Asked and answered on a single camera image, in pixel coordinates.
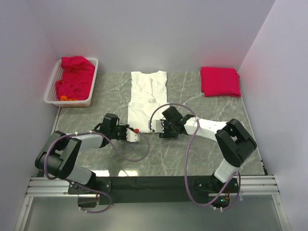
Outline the white t shirt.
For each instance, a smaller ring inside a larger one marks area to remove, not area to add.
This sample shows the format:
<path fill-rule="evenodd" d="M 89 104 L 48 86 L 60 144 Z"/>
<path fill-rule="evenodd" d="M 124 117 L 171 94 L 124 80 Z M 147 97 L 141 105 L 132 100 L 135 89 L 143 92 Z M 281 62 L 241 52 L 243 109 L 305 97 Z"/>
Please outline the white t shirt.
<path fill-rule="evenodd" d="M 128 124 L 142 133 L 150 133 L 148 122 L 155 109 L 167 103 L 167 72 L 145 74 L 131 72 L 131 99 Z"/>

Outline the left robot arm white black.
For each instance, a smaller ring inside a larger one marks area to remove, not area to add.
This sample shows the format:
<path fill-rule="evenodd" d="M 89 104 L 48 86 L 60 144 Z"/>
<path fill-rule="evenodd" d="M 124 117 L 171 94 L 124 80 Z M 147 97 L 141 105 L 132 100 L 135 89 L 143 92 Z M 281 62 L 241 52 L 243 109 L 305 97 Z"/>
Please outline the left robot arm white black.
<path fill-rule="evenodd" d="M 128 128 L 129 125 L 120 123 L 117 115 L 107 113 L 101 123 L 84 135 L 69 136 L 55 131 L 38 154 L 35 167 L 52 179 L 79 183 L 79 188 L 84 193 L 91 193 L 99 189 L 96 174 L 76 164 L 79 152 L 105 147 L 111 140 L 126 141 Z"/>

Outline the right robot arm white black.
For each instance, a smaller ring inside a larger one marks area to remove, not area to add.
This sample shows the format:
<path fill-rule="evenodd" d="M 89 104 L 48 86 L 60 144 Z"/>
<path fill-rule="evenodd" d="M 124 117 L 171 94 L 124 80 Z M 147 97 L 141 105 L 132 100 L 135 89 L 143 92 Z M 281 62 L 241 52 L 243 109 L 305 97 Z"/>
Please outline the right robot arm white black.
<path fill-rule="evenodd" d="M 180 134 L 195 135 L 218 143 L 223 160 L 211 176 L 210 185 L 214 191 L 224 191 L 231 175 L 257 148 L 254 138 L 237 119 L 220 122 L 190 114 L 183 116 L 174 106 L 164 110 L 162 115 L 160 138 L 176 139 Z"/>

